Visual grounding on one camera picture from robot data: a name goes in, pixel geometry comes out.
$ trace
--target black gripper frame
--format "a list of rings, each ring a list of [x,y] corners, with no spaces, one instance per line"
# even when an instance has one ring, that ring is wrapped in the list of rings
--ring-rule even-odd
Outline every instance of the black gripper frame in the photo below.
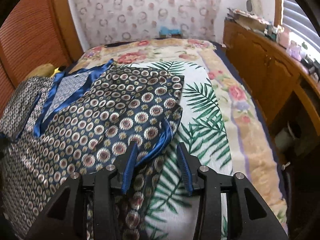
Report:
[[[94,239],[120,239],[112,194],[121,194],[123,175],[135,143],[114,161],[113,170],[69,176],[40,212],[26,240],[87,240],[88,193],[93,192]]]
[[[193,195],[200,195],[194,240],[221,239],[221,193],[227,194],[228,240],[288,240],[267,203],[242,173],[218,174],[202,166],[179,143],[192,177]]]

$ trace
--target pink rose print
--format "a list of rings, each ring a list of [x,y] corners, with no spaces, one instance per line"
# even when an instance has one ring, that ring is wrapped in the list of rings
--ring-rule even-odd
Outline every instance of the pink rose print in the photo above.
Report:
[[[183,58],[185,60],[196,60],[198,56],[192,55],[192,54],[187,54],[187,53],[182,53],[179,55],[179,58]]]
[[[143,53],[141,50],[137,52],[129,52],[123,55],[120,55],[117,62],[120,64],[131,64],[137,60],[146,59],[147,55]]]
[[[138,46],[147,46],[147,45],[149,45],[149,44],[150,44],[150,41],[145,40],[145,41],[140,41],[140,42],[138,43]]]
[[[84,58],[89,58],[89,57],[94,57],[94,56],[99,56],[100,55],[100,51],[101,51],[101,46],[100,47],[95,47],[92,49],[89,49],[85,54],[84,54]]]
[[[234,100],[240,101],[240,100],[247,99],[244,91],[238,86],[233,85],[233,86],[229,87],[229,93],[233,97]]]
[[[216,78],[216,75],[215,75],[213,72],[210,71],[210,72],[208,73],[208,77],[209,77],[210,80],[213,80],[213,79]]]
[[[242,116],[242,122],[244,123],[249,123],[250,122],[250,118],[246,115]]]
[[[206,43],[205,41],[199,41],[199,40],[188,40],[188,43],[197,48],[207,48],[209,46],[209,44]]]

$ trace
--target bed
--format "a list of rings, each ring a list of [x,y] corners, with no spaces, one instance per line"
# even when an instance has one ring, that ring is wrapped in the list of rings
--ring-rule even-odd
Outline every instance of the bed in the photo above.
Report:
[[[218,173],[244,173],[286,229],[283,179],[266,124],[219,44],[163,39],[99,46],[86,51],[70,72],[90,69],[112,58],[118,64],[145,64],[185,76],[181,124],[168,147],[169,154],[142,225],[153,239],[192,239],[194,233],[190,224],[195,226],[199,199],[180,191],[174,156],[180,141],[202,164]],[[212,136],[201,139],[213,128],[217,130]],[[223,195],[221,198],[221,237],[225,238],[226,200]]]

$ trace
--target window blind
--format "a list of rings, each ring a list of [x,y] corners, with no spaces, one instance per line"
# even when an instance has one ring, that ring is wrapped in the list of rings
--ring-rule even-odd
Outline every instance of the window blind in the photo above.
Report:
[[[283,26],[300,36],[318,52],[320,38],[312,23],[295,0],[283,0]]]

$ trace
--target navy patterned fabric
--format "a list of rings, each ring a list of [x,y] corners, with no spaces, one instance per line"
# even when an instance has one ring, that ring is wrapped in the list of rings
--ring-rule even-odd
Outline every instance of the navy patterned fabric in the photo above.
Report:
[[[71,75],[68,77],[64,77],[57,89],[57,92],[54,96],[54,99],[50,105],[49,110],[45,114],[44,120],[56,109],[60,106],[67,98],[69,98],[74,92],[76,92],[80,87],[84,85],[89,74],[91,72],[80,73],[76,75]]]
[[[68,89],[64,79],[60,84]],[[151,68],[112,65],[86,91],[70,88],[74,93],[57,101],[60,108],[51,103],[51,114],[43,110],[55,80],[36,77],[22,83],[0,121],[0,132],[10,139],[1,160],[3,200],[16,232],[26,235],[71,173],[99,171],[135,141],[139,152],[135,176],[126,196],[115,198],[115,210],[123,238],[139,239],[144,212],[162,170],[161,153],[180,123],[183,79]],[[73,97],[76,100],[65,105]],[[34,136],[36,122],[44,115],[48,125],[39,137]],[[93,237],[92,203],[87,236]]]

